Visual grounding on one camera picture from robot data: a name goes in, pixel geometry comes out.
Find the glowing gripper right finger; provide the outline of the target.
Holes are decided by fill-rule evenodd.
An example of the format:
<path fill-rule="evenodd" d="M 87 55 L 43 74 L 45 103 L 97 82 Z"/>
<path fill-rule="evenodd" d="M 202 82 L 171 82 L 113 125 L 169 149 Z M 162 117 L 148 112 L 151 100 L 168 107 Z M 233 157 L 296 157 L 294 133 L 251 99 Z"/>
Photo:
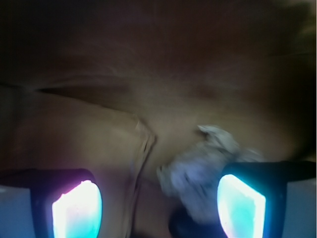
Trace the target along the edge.
<path fill-rule="evenodd" d="M 218 183 L 217 209 L 229 238 L 315 238 L 317 165 L 229 164 Z"/>

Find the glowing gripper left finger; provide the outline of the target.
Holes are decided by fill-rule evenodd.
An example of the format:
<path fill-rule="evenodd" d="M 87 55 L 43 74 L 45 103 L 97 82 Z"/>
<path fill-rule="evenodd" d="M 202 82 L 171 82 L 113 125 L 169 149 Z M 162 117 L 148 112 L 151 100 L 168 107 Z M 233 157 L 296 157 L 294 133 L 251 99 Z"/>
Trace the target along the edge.
<path fill-rule="evenodd" d="M 96 238 L 103 201 L 86 169 L 0 173 L 2 238 Z"/>

